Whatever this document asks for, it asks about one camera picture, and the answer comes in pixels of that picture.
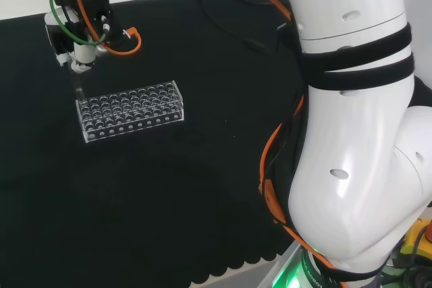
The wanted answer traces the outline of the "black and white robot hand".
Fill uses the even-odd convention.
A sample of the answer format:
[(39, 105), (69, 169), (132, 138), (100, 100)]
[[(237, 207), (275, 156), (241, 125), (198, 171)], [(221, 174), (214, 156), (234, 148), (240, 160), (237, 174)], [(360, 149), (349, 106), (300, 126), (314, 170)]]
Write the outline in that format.
[(49, 0), (45, 28), (60, 66), (91, 70), (97, 56), (122, 36), (109, 0)]

